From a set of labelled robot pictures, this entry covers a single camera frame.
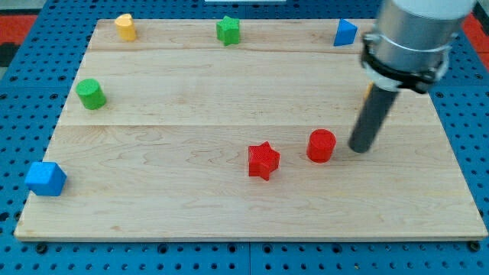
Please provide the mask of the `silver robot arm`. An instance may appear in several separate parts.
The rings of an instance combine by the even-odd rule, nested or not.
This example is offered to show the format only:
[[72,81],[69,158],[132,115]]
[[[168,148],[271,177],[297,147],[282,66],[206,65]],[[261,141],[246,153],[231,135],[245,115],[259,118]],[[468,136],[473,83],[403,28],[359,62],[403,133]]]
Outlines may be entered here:
[[361,65],[375,88],[428,92],[449,70],[449,53],[475,0],[385,0],[362,35]]

